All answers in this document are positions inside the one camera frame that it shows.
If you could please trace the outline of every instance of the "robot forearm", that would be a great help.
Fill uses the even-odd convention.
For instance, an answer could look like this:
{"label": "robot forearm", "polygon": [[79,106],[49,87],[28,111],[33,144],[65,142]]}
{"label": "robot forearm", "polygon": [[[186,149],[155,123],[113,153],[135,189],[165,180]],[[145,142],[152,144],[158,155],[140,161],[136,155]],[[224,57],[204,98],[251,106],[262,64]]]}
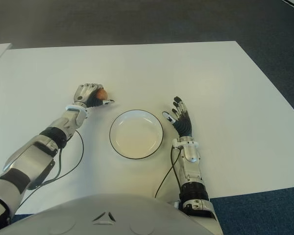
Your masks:
{"label": "robot forearm", "polygon": [[80,85],[74,105],[68,105],[62,117],[17,150],[6,162],[0,175],[0,229],[9,224],[27,189],[37,188],[50,173],[53,157],[64,148],[87,117],[86,107],[112,102],[99,100],[96,92],[102,85]]}
{"label": "robot forearm", "polygon": [[173,147],[181,149],[178,171],[181,184],[180,210],[214,234],[223,234],[201,177],[198,143],[193,137],[184,136],[179,138],[179,142],[174,139]]}

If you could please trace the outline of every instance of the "gray carpet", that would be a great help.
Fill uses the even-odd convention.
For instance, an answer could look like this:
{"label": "gray carpet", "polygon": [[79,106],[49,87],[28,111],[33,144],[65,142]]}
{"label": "gray carpet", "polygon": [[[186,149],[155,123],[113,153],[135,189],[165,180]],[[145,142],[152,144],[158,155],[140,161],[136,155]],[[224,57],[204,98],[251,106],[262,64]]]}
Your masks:
{"label": "gray carpet", "polygon": [[[13,48],[229,40],[294,108],[294,8],[281,0],[0,0]],[[225,235],[294,235],[294,188],[212,201]]]}

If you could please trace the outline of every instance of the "small white object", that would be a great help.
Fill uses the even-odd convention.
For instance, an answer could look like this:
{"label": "small white object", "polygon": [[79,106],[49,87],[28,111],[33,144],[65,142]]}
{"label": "small white object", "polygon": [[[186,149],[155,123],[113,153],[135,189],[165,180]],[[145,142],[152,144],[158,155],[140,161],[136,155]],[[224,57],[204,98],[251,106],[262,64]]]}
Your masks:
{"label": "small white object", "polygon": [[163,139],[160,121],[143,110],[130,110],[118,116],[110,128],[110,142],[122,156],[146,158],[153,154]]}

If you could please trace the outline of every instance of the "egg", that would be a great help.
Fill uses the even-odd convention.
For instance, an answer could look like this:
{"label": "egg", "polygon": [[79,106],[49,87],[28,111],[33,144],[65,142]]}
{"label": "egg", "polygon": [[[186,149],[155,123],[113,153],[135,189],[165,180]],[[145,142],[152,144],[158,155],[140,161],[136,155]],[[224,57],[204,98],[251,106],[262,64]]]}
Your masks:
{"label": "egg", "polygon": [[107,99],[108,98],[108,94],[107,94],[107,92],[104,89],[100,89],[96,93],[96,98],[97,99],[104,100],[104,99]]}

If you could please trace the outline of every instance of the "black cable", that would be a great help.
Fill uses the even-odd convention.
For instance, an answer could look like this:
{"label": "black cable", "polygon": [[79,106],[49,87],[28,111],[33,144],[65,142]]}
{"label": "black cable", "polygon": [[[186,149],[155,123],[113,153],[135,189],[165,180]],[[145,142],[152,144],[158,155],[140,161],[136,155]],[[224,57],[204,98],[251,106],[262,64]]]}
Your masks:
{"label": "black cable", "polygon": [[177,173],[176,173],[176,171],[175,171],[175,167],[174,167],[174,164],[173,164],[173,158],[172,158],[172,151],[173,151],[173,146],[172,146],[172,149],[171,149],[171,165],[172,165],[172,168],[173,168],[173,172],[174,172],[174,174],[175,174],[175,178],[176,178],[176,181],[177,181],[177,184],[178,184],[178,189],[180,190],[180,192],[181,192],[181,184],[180,184],[180,181],[178,180],[178,176],[177,176]]}
{"label": "black cable", "polygon": [[61,155],[62,155],[62,149],[60,149],[60,152],[59,152],[59,171],[58,171],[58,173],[57,173],[57,176],[56,177],[54,177],[53,179],[51,179],[51,180],[48,180],[48,181],[45,181],[45,182],[43,182],[38,188],[36,188],[24,201],[22,201],[22,203],[20,204],[20,206],[19,206],[19,208],[28,200],[28,198],[31,196],[31,195],[33,195],[38,189],[40,189],[41,187],[43,187],[43,186],[45,186],[45,185],[48,185],[48,184],[50,184],[50,183],[53,183],[53,182],[55,182],[55,181],[57,181],[57,180],[59,180],[59,179],[61,179],[62,177],[64,177],[64,176],[66,176],[67,174],[69,174],[69,173],[71,173],[73,170],[75,170],[75,168],[77,168],[78,167],[78,165],[80,164],[80,162],[82,161],[82,159],[83,159],[83,156],[84,156],[84,141],[83,141],[83,138],[82,138],[82,136],[81,136],[81,134],[78,132],[78,131],[76,131],[77,133],[78,133],[78,135],[79,135],[79,137],[80,137],[80,140],[82,141],[82,155],[81,155],[81,157],[80,157],[80,159],[79,159],[79,161],[78,161],[78,163],[76,164],[76,166],[75,167],[73,167],[73,169],[71,169],[69,172],[67,172],[67,173],[65,173],[64,175],[62,175],[62,176],[60,176],[59,178],[57,178],[59,175],[60,175],[60,172],[61,172]]}
{"label": "black cable", "polygon": [[171,162],[172,166],[171,166],[171,168],[168,170],[168,172],[166,173],[166,175],[165,175],[165,177],[163,178],[161,184],[159,185],[159,187],[158,187],[158,189],[157,189],[157,191],[156,191],[156,194],[155,194],[155,198],[157,197],[158,192],[159,192],[159,190],[160,190],[162,184],[164,183],[165,179],[167,178],[168,174],[169,174],[170,171],[173,169],[173,167],[175,166],[177,160],[179,159],[180,154],[181,154],[181,150],[180,150],[180,152],[179,152],[179,154],[178,154],[178,156],[177,156],[175,162],[174,162],[173,164],[172,164],[172,162]]}
{"label": "black cable", "polygon": [[52,183],[54,180],[56,180],[59,177],[59,175],[61,173],[61,169],[62,169],[62,149],[63,148],[61,148],[60,152],[59,152],[59,170],[58,170],[58,173],[56,174],[56,176],[53,179],[43,182],[40,186],[48,185],[48,184]]}

